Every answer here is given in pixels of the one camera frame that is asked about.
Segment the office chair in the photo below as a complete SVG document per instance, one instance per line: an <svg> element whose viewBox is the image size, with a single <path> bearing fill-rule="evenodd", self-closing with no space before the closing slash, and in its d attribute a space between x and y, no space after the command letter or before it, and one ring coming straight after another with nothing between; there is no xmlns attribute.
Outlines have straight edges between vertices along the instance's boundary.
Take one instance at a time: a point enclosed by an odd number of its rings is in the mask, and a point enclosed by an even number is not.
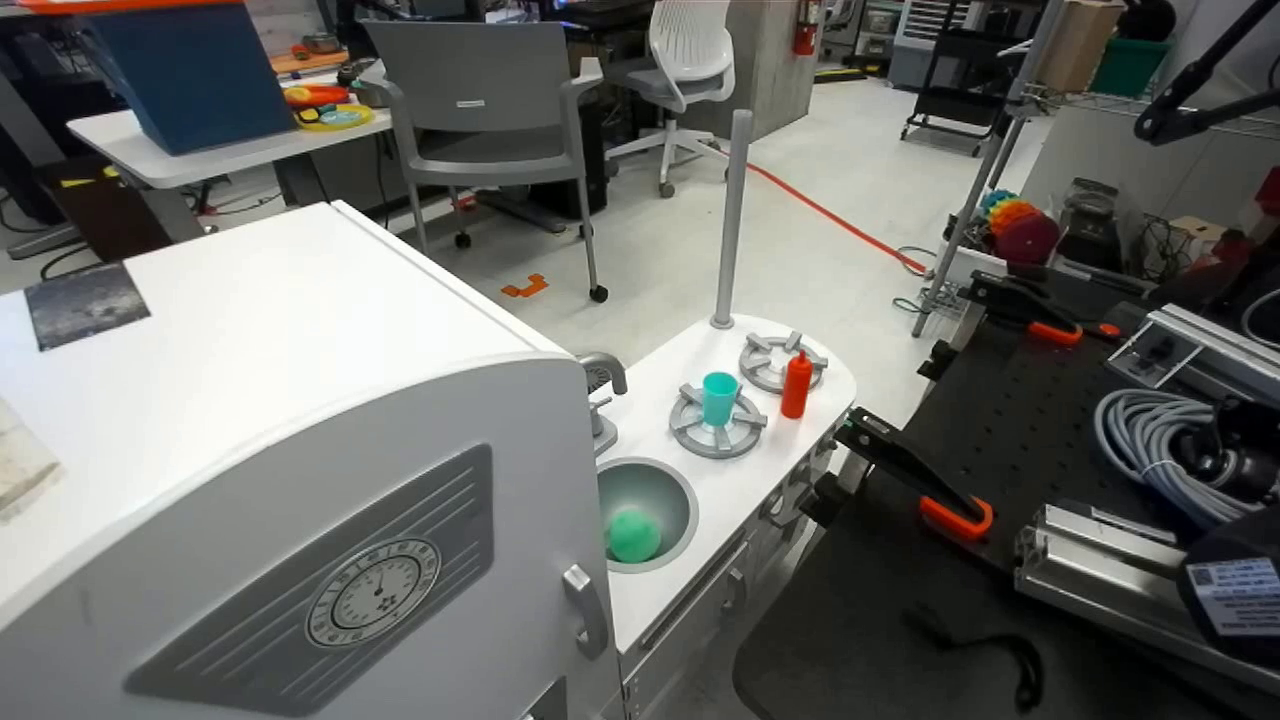
<svg viewBox="0 0 1280 720"><path fill-rule="evenodd" d="M717 137L680 126L678 116L693 103L724 103L735 87L730 0L657 0L648 18L648 59L606 67L606 78L635 87L648 103L664 108L664 126L634 145L608 146L608 161L664 146L657 192L678 197L678 146L704 146Z"/></svg>
<svg viewBox="0 0 1280 720"><path fill-rule="evenodd" d="M579 240L590 252L591 300L608 286L597 276L597 227L590 212L579 97L597 78L569 77L561 23L369 23L387 77L369 78L387 97L400 172L415 217L415 242L429 242L421 184L503 188L576 179Z"/></svg>

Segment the red bottle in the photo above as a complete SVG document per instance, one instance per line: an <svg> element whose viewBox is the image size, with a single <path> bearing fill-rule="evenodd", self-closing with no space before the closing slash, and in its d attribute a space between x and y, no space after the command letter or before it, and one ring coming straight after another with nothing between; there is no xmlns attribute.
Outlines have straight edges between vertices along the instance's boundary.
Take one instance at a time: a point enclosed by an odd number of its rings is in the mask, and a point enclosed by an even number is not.
<svg viewBox="0 0 1280 720"><path fill-rule="evenodd" d="M814 358L805 351L797 351L786 366L786 414L800 419L805 414L805 401L809 401L809 383L814 383Z"/></svg>

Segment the white machine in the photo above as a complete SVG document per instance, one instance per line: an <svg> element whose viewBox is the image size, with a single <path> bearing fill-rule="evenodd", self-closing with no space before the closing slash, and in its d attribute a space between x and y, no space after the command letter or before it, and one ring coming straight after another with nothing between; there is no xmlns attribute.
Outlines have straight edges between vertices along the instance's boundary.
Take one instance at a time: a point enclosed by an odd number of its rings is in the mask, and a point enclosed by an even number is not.
<svg viewBox="0 0 1280 720"><path fill-rule="evenodd" d="M150 314L50 351L0 294L58 461L0 520L6 720L611 708L569 351L328 205L127 276Z"/></svg>

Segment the sink basin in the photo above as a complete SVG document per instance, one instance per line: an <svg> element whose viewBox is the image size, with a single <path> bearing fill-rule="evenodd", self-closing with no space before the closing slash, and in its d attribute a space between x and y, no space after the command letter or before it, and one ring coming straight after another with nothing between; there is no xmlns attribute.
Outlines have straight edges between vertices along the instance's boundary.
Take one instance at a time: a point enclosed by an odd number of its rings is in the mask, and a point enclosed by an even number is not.
<svg viewBox="0 0 1280 720"><path fill-rule="evenodd" d="M657 461L611 461L600 467L597 484L611 566L657 566L680 554L695 507L678 467Z"/></svg>

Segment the machine panel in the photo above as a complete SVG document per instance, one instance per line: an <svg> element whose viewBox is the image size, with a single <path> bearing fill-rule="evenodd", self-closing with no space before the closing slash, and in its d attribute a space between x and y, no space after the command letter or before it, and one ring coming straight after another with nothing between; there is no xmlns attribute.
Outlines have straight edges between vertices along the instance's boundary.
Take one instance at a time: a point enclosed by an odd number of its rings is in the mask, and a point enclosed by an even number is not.
<svg viewBox="0 0 1280 720"><path fill-rule="evenodd" d="M307 716L489 564L492 449L476 442L267 566L135 667L127 692Z"/></svg>

